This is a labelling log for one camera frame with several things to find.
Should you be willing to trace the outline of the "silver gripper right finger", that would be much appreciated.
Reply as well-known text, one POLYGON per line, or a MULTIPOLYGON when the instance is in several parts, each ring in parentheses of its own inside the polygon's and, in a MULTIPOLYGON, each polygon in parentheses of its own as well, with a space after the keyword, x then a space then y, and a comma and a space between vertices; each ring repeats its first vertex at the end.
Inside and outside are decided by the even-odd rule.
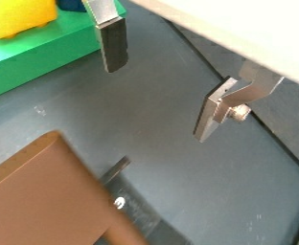
POLYGON ((255 62, 243 62, 239 77, 250 84, 230 91, 238 80, 227 77, 225 82, 207 95, 197 120, 194 135, 203 143, 227 118, 242 122, 251 113, 249 103, 267 97, 285 77, 255 62))

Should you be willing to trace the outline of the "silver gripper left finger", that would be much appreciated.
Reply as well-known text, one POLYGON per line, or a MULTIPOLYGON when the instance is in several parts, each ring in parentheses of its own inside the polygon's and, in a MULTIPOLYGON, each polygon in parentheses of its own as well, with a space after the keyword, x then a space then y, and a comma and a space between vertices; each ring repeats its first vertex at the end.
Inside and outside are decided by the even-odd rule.
POLYGON ((81 2, 95 22, 104 68, 114 73, 127 64, 130 58, 126 18, 118 13, 114 0, 81 0, 81 2))

